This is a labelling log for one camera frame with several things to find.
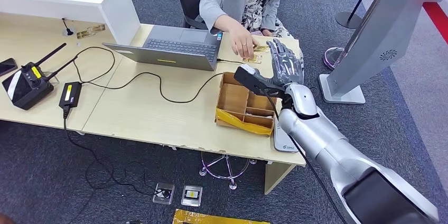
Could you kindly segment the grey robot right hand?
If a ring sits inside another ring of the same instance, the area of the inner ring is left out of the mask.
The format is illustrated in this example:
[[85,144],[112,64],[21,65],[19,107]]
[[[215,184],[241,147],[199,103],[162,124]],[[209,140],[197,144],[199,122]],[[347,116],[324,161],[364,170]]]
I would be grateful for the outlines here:
[[271,56],[273,76],[265,78],[276,87],[304,83],[303,61],[279,39],[266,41]]

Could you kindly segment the person's right hand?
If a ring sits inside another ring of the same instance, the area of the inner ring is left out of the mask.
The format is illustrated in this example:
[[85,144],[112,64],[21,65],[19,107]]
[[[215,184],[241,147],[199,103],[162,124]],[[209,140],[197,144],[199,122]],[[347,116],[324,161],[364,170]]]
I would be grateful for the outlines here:
[[232,27],[229,30],[232,43],[232,50],[243,59],[254,57],[254,47],[259,46],[259,42],[241,25]]

